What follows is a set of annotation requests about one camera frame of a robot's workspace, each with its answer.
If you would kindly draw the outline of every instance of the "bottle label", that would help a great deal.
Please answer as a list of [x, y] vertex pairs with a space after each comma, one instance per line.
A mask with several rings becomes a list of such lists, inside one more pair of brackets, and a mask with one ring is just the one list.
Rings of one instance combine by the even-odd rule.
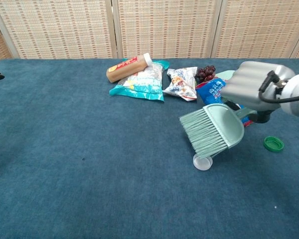
[[129, 64], [131, 64], [133, 62], [136, 62], [137, 60], [138, 60], [138, 57], [135, 56], [135, 57], [133, 57], [133, 58], [127, 60], [127, 61], [123, 61], [120, 64], [117, 64], [115, 66], [110, 67], [109, 68], [109, 72], [112, 72], [112, 71], [115, 71], [115, 70], [117, 70], [117, 69], [119, 69], [121, 67], [127, 66], [127, 65], [129, 65]]

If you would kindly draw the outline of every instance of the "green bottle cap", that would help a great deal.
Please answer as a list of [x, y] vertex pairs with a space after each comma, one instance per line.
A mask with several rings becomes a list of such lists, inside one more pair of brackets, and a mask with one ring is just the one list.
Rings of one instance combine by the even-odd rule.
[[264, 140], [264, 147], [271, 152], [280, 152], [284, 146], [284, 142], [277, 137], [268, 136]]

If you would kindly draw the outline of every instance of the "light green brush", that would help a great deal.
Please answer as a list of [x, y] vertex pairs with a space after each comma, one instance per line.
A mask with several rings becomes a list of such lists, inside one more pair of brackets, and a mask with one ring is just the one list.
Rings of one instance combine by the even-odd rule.
[[241, 119], [255, 111], [233, 111], [224, 104], [211, 104], [179, 118], [200, 158], [215, 156], [238, 144], [244, 136]]

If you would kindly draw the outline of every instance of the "brush bristles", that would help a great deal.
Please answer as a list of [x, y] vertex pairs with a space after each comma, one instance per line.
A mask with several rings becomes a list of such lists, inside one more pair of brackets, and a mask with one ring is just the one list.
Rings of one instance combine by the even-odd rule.
[[204, 109], [179, 118], [199, 157], [207, 157], [227, 148], [223, 137]]

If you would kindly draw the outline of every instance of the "red grapes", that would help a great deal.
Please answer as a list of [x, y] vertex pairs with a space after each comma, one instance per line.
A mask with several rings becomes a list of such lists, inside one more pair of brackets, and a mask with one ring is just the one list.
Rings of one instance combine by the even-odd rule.
[[198, 68], [195, 78], [197, 78], [198, 83], [210, 81], [215, 76], [216, 67], [206, 66], [205, 68]]

